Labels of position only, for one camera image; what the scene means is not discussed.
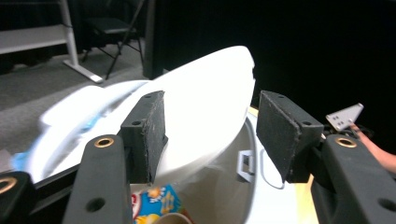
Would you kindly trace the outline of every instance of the table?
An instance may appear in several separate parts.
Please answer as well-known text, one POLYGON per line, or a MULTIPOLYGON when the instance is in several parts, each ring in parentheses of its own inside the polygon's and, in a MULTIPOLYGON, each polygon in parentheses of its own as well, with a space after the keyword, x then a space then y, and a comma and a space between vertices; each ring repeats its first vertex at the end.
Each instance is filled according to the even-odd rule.
MULTIPOLYGON (((69 60, 64 60, 64 64, 76 70, 84 77, 95 83, 103 82, 103 79, 78 63, 76 42, 74 38, 73 26, 70 20, 67 0, 58 1, 63 24, 10 30, 0 32, 0 54, 21 51, 26 49, 38 49, 53 45, 66 44, 70 56, 69 60)), ((2 5, 19 4, 40 4, 40 2, 5 2, 2 5)))

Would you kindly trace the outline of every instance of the dark background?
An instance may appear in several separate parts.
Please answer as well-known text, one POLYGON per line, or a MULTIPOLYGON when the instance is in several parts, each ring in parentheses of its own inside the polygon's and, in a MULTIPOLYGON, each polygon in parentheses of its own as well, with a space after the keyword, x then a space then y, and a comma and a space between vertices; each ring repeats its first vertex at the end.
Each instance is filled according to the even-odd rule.
MULTIPOLYGON (((78 52, 84 49, 85 39, 81 21, 85 13, 97 11, 100 2, 69 0, 78 52)), ((147 56, 152 56, 145 60, 149 78, 213 51, 243 45, 255 62, 253 106, 259 104, 260 90, 275 91, 324 123, 327 114, 361 103, 364 109, 357 123, 375 132, 374 141, 380 147, 396 153, 395 1, 150 3, 155 10, 147 12, 145 7, 138 23, 145 38, 152 39, 146 45, 147 56), (147 13, 155 15, 148 28, 147 13)), ((0 4, 0 30, 56 24, 57 13, 57 6, 9 9, 0 4), (33 19, 21 17, 29 14, 33 19)), ((64 46, 0 55, 0 61, 34 64, 61 53, 66 53, 64 46)))

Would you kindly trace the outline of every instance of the gray floor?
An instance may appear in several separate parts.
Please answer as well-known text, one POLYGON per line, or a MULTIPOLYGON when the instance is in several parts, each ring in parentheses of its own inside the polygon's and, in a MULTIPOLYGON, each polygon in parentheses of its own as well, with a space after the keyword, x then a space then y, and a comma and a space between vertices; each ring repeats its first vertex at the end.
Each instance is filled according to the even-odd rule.
MULTIPOLYGON (((117 50, 112 46, 106 49, 113 53, 117 50)), ((139 53, 128 47, 123 49, 109 80, 101 84, 64 65, 65 59, 68 55, 53 57, 34 67, 17 65, 11 73, 0 76, 0 150, 12 155, 28 149, 39 136, 39 116, 73 91, 89 85, 104 87, 126 80, 147 79, 143 77, 139 53)), ((88 60, 80 64, 105 77, 111 60, 94 49, 88 60)))

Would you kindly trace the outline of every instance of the black chair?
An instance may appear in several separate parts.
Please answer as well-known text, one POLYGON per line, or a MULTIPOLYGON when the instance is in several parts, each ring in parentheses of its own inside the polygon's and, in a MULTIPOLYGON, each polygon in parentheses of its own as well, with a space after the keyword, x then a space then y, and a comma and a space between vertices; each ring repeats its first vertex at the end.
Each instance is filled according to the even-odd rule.
POLYGON ((133 12, 133 18, 128 21, 130 13, 133 11, 133 6, 131 3, 125 0, 106 0, 102 6, 98 6, 101 1, 89 1, 84 0, 84 8, 86 10, 84 27, 86 38, 88 39, 88 45, 86 46, 86 51, 82 59, 83 62, 87 60, 89 52, 92 48, 98 48, 103 53, 107 54, 113 58, 112 64, 106 73, 106 79, 108 79, 113 67, 121 55, 121 50, 123 46, 128 46, 135 49, 140 54, 141 63, 143 64, 143 53, 142 46, 140 42, 140 34, 134 28, 137 16, 144 4, 145 0, 140 0, 137 9, 133 12), (137 41, 138 48, 132 46, 130 42, 134 40, 137 41), (118 52, 113 55, 105 50, 106 45, 117 45, 118 52))

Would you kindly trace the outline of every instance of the white object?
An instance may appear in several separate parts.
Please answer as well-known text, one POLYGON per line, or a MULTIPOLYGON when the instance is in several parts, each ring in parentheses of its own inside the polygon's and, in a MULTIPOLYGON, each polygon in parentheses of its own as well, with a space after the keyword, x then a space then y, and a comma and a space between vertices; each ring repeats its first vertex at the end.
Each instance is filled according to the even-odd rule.
POLYGON ((194 175, 172 184, 194 223, 299 223, 295 187, 283 184, 255 134, 256 124, 257 117, 247 114, 227 149, 194 175), (254 160, 248 182, 237 178, 241 154, 254 160))
POLYGON ((326 119, 336 131, 341 131, 356 121, 363 108, 362 104, 356 104, 327 115, 326 119))
MULTIPOLYGON (((169 140, 154 185, 187 178, 213 161, 237 136, 253 93, 253 66, 245 47, 206 55, 139 88, 92 132, 117 133, 143 95, 164 91, 165 134, 169 140)), ((53 173, 78 164, 84 147, 77 146, 53 173)))
POLYGON ((40 117, 43 133, 30 149, 25 171, 34 182, 48 177, 73 150, 70 144, 92 119, 146 83, 147 80, 129 81, 105 89, 88 86, 52 106, 40 117))

